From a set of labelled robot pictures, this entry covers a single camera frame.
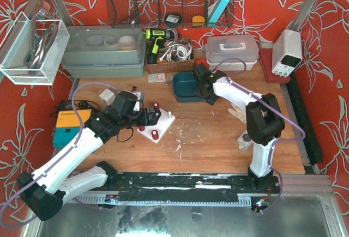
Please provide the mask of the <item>red large spring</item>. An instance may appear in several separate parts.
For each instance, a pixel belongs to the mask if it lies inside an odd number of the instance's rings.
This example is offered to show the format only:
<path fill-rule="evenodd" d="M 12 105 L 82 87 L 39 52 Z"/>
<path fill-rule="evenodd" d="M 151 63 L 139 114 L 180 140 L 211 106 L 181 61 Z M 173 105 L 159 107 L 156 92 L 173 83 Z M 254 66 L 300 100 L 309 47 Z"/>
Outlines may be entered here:
<path fill-rule="evenodd" d="M 157 130 L 152 130 L 152 139 L 155 141 L 159 139 L 159 132 Z"/>

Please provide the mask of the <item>dark green plastic tray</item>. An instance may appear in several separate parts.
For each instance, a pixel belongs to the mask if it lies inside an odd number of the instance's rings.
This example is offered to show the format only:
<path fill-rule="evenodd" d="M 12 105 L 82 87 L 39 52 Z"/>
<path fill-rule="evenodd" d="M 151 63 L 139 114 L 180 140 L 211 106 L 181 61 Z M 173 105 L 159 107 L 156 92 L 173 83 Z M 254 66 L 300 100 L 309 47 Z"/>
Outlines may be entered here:
<path fill-rule="evenodd" d="M 181 103 L 202 102 L 202 100 L 194 94 L 197 85 L 198 82 L 191 71 L 175 74 L 173 77 L 173 92 L 176 100 Z"/>

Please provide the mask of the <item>white timer switch box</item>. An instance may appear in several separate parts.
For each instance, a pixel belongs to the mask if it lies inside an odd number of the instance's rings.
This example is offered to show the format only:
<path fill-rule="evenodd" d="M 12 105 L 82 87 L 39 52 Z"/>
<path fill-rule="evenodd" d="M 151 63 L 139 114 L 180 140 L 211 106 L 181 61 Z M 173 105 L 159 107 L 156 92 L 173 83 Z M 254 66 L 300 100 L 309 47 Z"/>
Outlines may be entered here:
<path fill-rule="evenodd" d="M 238 148 L 247 151 L 249 147 L 253 144 L 251 137 L 249 136 L 247 130 L 245 130 L 237 139 Z"/>

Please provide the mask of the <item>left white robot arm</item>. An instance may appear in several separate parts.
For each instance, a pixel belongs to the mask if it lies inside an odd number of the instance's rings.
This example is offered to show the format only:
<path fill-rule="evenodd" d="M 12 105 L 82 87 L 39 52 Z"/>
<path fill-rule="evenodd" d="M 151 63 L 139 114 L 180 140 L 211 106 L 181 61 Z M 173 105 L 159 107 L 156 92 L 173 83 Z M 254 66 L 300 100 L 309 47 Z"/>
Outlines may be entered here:
<path fill-rule="evenodd" d="M 54 158 L 33 173 L 19 175 L 21 199 L 41 221 L 54 217 L 74 197 L 116 183 L 117 170 L 106 161 L 80 175 L 68 176 L 88 155 L 110 138 L 117 137 L 120 130 L 158 123 L 160 110 L 151 106 L 134 112 L 137 102 L 137 96 L 131 92 L 118 93 L 111 105 L 90 116 L 83 129 Z"/>

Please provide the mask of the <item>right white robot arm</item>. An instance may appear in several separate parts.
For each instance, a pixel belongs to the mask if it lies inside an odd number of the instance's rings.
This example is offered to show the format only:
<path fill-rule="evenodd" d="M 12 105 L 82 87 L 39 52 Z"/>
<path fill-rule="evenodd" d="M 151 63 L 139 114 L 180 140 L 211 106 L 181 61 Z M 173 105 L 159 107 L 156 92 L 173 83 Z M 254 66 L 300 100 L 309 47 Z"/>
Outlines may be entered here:
<path fill-rule="evenodd" d="M 212 72 L 204 64 L 194 66 L 192 74 L 197 81 L 194 94 L 213 105 L 224 98 L 244 111 L 246 130 L 253 142 L 252 162 L 248 168 L 251 187 L 266 187 L 273 176 L 271 161 L 275 143 L 285 128 L 276 97 L 268 93 L 254 93 L 234 82 L 226 73 Z"/>

